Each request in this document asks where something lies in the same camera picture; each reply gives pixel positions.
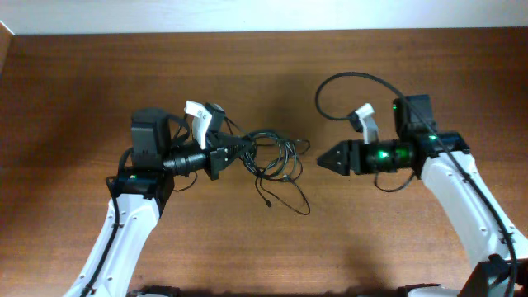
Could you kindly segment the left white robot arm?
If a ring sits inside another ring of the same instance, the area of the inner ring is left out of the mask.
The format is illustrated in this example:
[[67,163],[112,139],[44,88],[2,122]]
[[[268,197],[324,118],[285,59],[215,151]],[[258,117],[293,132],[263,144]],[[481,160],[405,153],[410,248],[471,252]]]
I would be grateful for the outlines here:
[[252,147],[247,136],[220,131],[224,111],[219,106],[201,106],[193,117],[208,122],[204,142],[171,134],[170,121],[188,129],[185,118],[159,108],[134,112],[133,145],[121,156],[117,173],[106,178],[111,198],[105,222],[68,296],[126,295],[144,244],[174,192],[174,178],[203,170],[216,180]]

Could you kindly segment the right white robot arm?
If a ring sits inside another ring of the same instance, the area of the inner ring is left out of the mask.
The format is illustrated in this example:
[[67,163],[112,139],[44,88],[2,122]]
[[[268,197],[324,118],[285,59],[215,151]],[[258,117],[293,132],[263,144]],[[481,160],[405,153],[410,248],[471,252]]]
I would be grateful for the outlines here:
[[393,101],[396,139],[381,141],[370,104],[350,115],[359,140],[343,140],[317,164],[349,176],[412,169],[438,199],[473,269],[461,290],[439,284],[405,285],[399,296],[525,296],[527,239],[485,185],[469,146],[457,132],[438,132],[427,95]]

